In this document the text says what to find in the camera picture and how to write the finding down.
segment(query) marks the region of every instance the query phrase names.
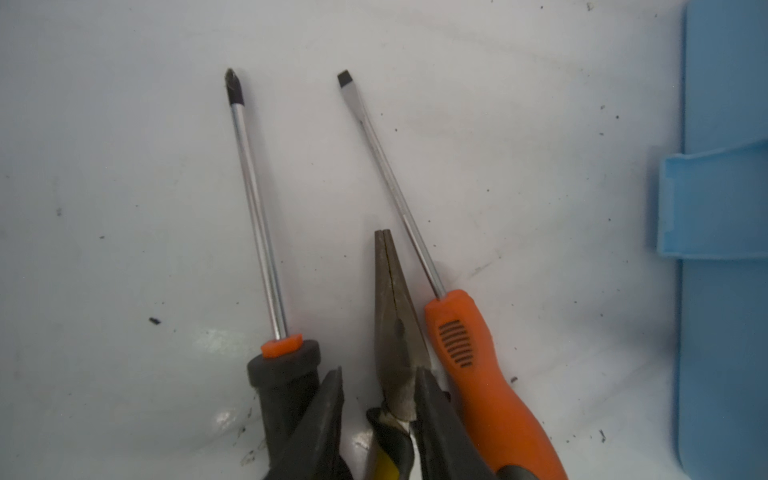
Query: orange screwdriver handle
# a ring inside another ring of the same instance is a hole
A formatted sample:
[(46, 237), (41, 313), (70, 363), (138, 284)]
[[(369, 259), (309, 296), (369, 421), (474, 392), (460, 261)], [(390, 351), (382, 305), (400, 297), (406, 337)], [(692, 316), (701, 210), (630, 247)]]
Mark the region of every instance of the orange screwdriver handle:
[(539, 480), (568, 480), (544, 429), (502, 375), (488, 326), (463, 290), (425, 308), (429, 337), (462, 396), (464, 427), (494, 472), (506, 465)]

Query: screwdriver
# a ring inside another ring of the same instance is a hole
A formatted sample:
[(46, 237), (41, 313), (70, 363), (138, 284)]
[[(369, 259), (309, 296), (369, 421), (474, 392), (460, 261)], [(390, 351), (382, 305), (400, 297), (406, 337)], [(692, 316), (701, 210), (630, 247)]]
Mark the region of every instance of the screwdriver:
[(435, 299), (424, 308), (435, 353), (462, 397), (464, 427), (499, 478), (567, 480), (557, 452), (538, 420), (507, 384), (491, 331), (464, 290), (446, 292), (406, 199), (373, 130), (362, 97), (345, 70), (338, 75), (344, 101), (360, 122), (376, 164), (394, 198)]
[(274, 465), (319, 388), (317, 366), (320, 364), (320, 347), (315, 340), (304, 340), (301, 334), (288, 335), (275, 257), (248, 142), (243, 89), (231, 68), (224, 75), (224, 81), (274, 333), (274, 339), (261, 346), (261, 355), (248, 362), (247, 367), (250, 384), (259, 391), (266, 446), (270, 465)]

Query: metal shaft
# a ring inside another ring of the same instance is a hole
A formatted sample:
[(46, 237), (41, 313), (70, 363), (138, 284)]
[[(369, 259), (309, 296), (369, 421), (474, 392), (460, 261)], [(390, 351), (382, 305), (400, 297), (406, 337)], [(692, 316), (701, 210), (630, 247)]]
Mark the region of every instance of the metal shaft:
[(389, 187), (389, 192), (392, 194), (392, 198), (395, 199), (395, 205), (397, 211), (400, 214), (402, 222), (406, 226), (408, 236), (411, 238), (413, 247), (416, 248), (416, 255), (419, 256), (419, 261), (424, 267), (424, 273), (429, 279), (429, 284), (432, 285), (432, 290), (435, 292), (435, 296), (439, 299), (445, 297), (445, 287), (442, 285), (442, 280), (435, 268), (435, 262), (432, 261), (432, 257), (429, 256), (429, 250), (422, 239), (422, 235), (419, 232), (419, 228), (416, 226), (416, 221), (413, 220), (411, 210), (408, 208), (406, 198), (402, 195), (400, 186), (397, 184), (395, 174), (392, 172), (392, 168), (389, 166), (389, 162), (384, 154), (384, 149), (379, 143), (379, 138), (376, 136), (376, 132), (373, 130), (370, 116), (366, 110), (365, 104), (362, 101), (360, 93), (357, 91), (355, 82), (352, 81), (352, 77), (348, 71), (344, 71), (339, 74), (339, 84), (341, 85), (341, 93), (344, 97), (344, 101), (352, 110), (352, 113), (357, 117), (358, 121), (362, 125), (362, 129), (366, 132), (366, 138), (371, 146), (373, 157), (376, 159), (376, 164), (379, 165), (379, 170), (384, 176), (384, 181)]
[(270, 232), (266, 227), (266, 214), (259, 196), (256, 167), (245, 127), (244, 107), (239, 103), (233, 103), (231, 107), (235, 136), (237, 137), (237, 149), (240, 151), (240, 166), (243, 168), (245, 191), (248, 197), (248, 210), (250, 210), (250, 220), (253, 225), (253, 237), (256, 239), (256, 249), (259, 252), (261, 278), (264, 280), (266, 304), (270, 309), (270, 320), (275, 340), (280, 340), (288, 336), (288, 329), (283, 310), (283, 298), (280, 295), (280, 284), (277, 281), (277, 268), (270, 242)]

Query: white table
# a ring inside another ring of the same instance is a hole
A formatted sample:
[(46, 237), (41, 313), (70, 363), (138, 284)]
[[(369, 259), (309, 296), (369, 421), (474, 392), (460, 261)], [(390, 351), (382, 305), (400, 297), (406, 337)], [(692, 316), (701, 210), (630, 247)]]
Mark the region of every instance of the white table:
[(419, 308), (431, 290), (339, 94), (345, 68), (446, 286), (474, 296), (571, 480), (685, 478), (676, 268), (653, 251), (655, 166), (680, 149), (683, 8), (3, 2), (2, 477), (266, 471), (245, 365), (271, 331), (232, 66), (256, 105), (289, 327), (319, 340), (321, 375), (343, 367), (356, 478), (381, 401), (374, 230), (392, 229)]

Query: screwdriver tip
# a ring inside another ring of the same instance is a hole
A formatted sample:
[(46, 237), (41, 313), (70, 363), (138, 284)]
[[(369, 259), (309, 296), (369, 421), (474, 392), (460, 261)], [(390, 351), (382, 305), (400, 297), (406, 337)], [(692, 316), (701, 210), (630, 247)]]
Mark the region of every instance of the screwdriver tip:
[(227, 84), (227, 97), (230, 99), (230, 105), (243, 104), (243, 89), (240, 87), (240, 79), (235, 75), (235, 70), (229, 68), (224, 75), (224, 82)]
[(349, 70), (345, 70), (337, 75), (339, 78), (339, 86), (344, 88), (344, 85), (352, 83), (352, 75), (349, 74)]

